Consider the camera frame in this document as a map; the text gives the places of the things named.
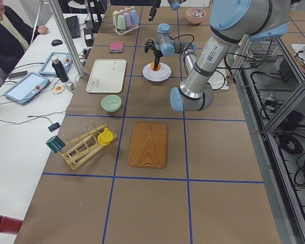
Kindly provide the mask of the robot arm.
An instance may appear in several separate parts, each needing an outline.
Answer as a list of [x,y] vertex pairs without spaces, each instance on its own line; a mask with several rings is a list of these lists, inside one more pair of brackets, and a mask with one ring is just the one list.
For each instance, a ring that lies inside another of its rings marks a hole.
[[199,57],[190,42],[170,37],[170,26],[160,24],[156,40],[148,40],[145,50],[155,55],[156,69],[163,56],[180,54],[188,77],[170,92],[170,104],[175,111],[201,111],[208,108],[214,91],[208,82],[229,49],[244,35],[251,41],[266,41],[284,35],[288,30],[290,1],[214,1],[210,15],[211,36]]
[[[180,8],[180,5],[183,4],[184,2],[186,2],[186,0],[167,0],[170,8],[173,11],[176,11],[177,9]],[[160,7],[161,5],[161,0],[152,0],[150,1],[150,5],[151,5],[151,9],[149,12],[149,21],[153,21],[155,18],[155,15],[157,13],[157,9]]]

